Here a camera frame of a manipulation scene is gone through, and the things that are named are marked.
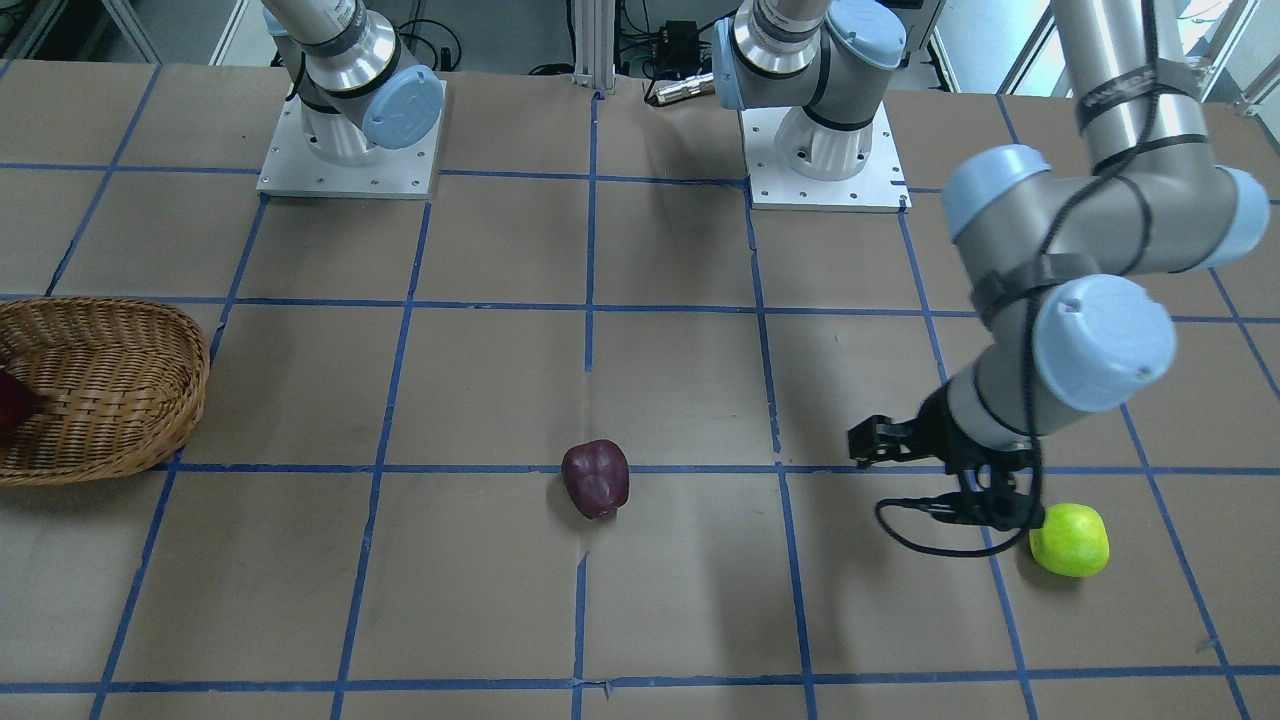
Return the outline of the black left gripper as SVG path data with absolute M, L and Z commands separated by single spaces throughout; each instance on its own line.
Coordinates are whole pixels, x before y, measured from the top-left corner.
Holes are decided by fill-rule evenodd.
M 1030 441 L 995 420 L 974 386 L 942 386 L 928 396 L 915 418 L 915 432 L 916 447 L 957 478 L 959 489 L 936 500 L 940 507 L 986 510 L 986 525 L 996 530 L 1043 527 L 1044 483 L 1033 480 L 1023 493 L 1012 478 L 1033 466 Z

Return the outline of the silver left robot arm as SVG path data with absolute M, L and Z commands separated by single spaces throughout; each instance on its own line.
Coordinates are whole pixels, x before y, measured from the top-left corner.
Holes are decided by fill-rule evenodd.
M 1253 176 L 1215 159 L 1169 3 L 1050 8 L 1091 173 L 1059 177 L 1024 143 L 954 172 L 943 214 L 992 343 L 911 420 L 874 415 L 847 433 L 860 468 L 934 457 L 957 478 L 900 507 L 1015 537 L 1044 524 L 1043 437 L 1125 404 L 1172 364 L 1172 320 L 1135 277 L 1234 263 L 1271 213 Z

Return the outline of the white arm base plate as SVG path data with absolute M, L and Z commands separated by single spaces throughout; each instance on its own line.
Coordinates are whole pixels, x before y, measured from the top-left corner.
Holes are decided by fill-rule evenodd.
M 256 188 L 270 197 L 428 200 L 444 117 L 407 149 L 383 149 L 340 114 L 284 102 Z
M 801 108 L 739 113 L 751 205 L 762 210 L 897 213 L 913 206 L 884 104 L 836 131 Z

